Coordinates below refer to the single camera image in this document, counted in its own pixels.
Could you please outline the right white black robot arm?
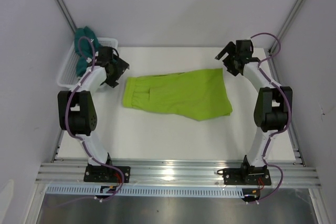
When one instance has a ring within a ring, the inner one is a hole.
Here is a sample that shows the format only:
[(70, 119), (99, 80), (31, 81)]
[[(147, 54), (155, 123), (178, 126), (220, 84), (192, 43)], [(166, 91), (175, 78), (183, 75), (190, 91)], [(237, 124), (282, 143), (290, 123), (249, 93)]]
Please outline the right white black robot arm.
[(287, 130), (291, 121), (292, 88), (281, 86), (262, 70), (262, 61), (253, 57), (251, 40), (229, 42), (215, 57), (223, 60), (227, 71), (233, 76), (244, 76), (258, 92), (254, 109), (254, 122), (257, 126), (252, 147), (239, 169), (227, 168), (224, 172), (239, 175), (240, 179), (251, 184), (267, 170), (268, 149), (272, 138)]

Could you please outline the lime green shorts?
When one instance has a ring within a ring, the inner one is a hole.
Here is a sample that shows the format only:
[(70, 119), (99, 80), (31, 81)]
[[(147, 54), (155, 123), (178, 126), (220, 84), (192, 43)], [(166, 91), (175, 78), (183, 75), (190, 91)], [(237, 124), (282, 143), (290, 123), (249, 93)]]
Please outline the lime green shorts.
[(229, 116), (233, 111), (221, 68), (129, 77), (122, 104), (196, 121)]

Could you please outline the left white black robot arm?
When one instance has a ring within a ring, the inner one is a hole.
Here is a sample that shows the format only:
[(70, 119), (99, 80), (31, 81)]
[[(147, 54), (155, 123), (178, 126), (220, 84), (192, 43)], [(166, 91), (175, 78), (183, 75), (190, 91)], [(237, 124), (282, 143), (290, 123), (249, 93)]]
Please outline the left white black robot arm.
[(96, 133), (98, 116), (92, 96), (101, 86), (117, 87), (119, 78), (129, 67), (115, 48), (101, 47), (75, 86), (57, 95), (61, 129), (80, 143), (88, 156), (88, 164), (98, 166), (95, 175), (102, 182), (113, 178), (114, 169)]

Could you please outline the teal green shorts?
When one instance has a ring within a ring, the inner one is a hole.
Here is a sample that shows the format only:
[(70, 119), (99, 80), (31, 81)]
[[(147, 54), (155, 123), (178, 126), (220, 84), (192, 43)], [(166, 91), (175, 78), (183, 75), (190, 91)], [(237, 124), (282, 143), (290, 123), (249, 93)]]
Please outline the teal green shorts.
[(88, 26), (84, 28), (78, 28), (75, 32), (74, 39), (75, 53), (79, 56), (76, 65), (77, 77), (82, 77), (86, 72), (87, 66), (91, 61), (93, 54), (95, 54), (100, 48), (99, 41)]

